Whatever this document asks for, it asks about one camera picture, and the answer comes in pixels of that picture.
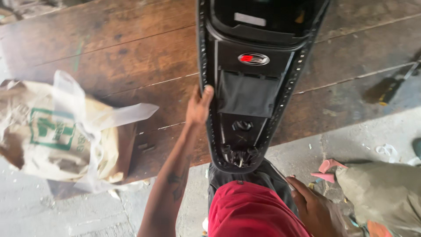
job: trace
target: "dirty floor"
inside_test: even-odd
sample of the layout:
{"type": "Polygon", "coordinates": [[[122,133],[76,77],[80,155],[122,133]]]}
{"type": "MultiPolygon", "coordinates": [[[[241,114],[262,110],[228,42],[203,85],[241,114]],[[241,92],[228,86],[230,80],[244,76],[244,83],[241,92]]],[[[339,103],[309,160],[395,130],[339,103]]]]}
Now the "dirty floor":
{"type": "MultiPolygon", "coordinates": [[[[296,175],[304,183],[314,181],[324,159],[339,161],[370,159],[389,161],[376,153],[388,143],[398,152],[397,160],[406,163],[415,157],[411,143],[421,137],[421,108],[416,108],[357,124],[325,134],[271,147],[266,158],[285,175],[296,175]]],[[[190,169],[184,199],[177,220],[177,237],[201,236],[207,216],[208,164],[190,169]]],[[[138,191],[124,191],[120,199],[109,193],[89,194],[54,201],[47,182],[9,169],[0,159],[0,229],[2,237],[121,237],[135,236],[140,226],[147,197],[153,184],[138,191]]],[[[345,214],[352,205],[344,202],[337,184],[318,183],[315,187],[345,214]]]]}

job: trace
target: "black pants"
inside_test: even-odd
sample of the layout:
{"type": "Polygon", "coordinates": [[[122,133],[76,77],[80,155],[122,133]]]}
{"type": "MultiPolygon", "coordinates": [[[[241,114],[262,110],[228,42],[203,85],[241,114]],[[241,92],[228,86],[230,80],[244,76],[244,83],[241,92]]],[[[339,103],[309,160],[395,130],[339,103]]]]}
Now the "black pants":
{"type": "Polygon", "coordinates": [[[291,196],[291,190],[288,184],[276,173],[266,158],[262,161],[259,167],[248,174],[230,174],[218,170],[210,163],[209,165],[209,188],[208,188],[208,211],[211,207],[213,197],[216,190],[222,185],[231,181],[240,180],[250,183],[255,183],[263,187],[267,187],[275,191],[278,196],[284,201],[289,209],[298,217],[297,206],[291,196]]]}

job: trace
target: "green printed logo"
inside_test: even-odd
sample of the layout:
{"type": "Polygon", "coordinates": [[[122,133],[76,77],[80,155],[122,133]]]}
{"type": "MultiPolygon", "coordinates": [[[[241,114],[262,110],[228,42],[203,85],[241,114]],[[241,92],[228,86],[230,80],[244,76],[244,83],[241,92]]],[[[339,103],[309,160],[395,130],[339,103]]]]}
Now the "green printed logo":
{"type": "Polygon", "coordinates": [[[76,125],[72,114],[32,108],[29,127],[31,143],[68,151],[76,125]]]}

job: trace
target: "pink paper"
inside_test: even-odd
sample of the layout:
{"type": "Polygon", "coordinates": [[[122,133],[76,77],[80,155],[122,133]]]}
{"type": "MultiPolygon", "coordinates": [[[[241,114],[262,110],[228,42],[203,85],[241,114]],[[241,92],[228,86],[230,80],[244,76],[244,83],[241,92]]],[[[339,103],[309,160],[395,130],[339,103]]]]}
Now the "pink paper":
{"type": "Polygon", "coordinates": [[[344,168],[348,168],[348,167],[344,166],[343,164],[337,162],[334,159],[328,159],[328,160],[323,161],[323,163],[319,167],[319,171],[324,174],[324,173],[326,173],[326,171],[328,169],[330,169],[334,166],[341,166],[341,167],[344,167],[344,168]]]}
{"type": "Polygon", "coordinates": [[[311,175],[322,178],[322,179],[324,179],[326,181],[329,181],[331,183],[335,183],[335,175],[334,174],[311,173],[311,175]]]}

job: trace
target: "tattoo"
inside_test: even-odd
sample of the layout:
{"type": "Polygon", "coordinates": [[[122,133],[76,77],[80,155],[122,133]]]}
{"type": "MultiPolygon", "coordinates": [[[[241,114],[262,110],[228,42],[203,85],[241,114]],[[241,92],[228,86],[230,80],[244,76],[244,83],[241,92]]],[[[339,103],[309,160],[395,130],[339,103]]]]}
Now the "tattoo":
{"type": "Polygon", "coordinates": [[[189,174],[190,161],[192,159],[192,155],[186,156],[186,159],[189,162],[186,163],[186,165],[184,166],[183,173],[181,174],[181,176],[177,176],[174,172],[171,172],[171,174],[167,178],[169,184],[177,184],[176,189],[173,191],[174,202],[178,201],[181,198],[181,196],[183,195],[183,191],[186,188],[187,176],[189,174]]]}

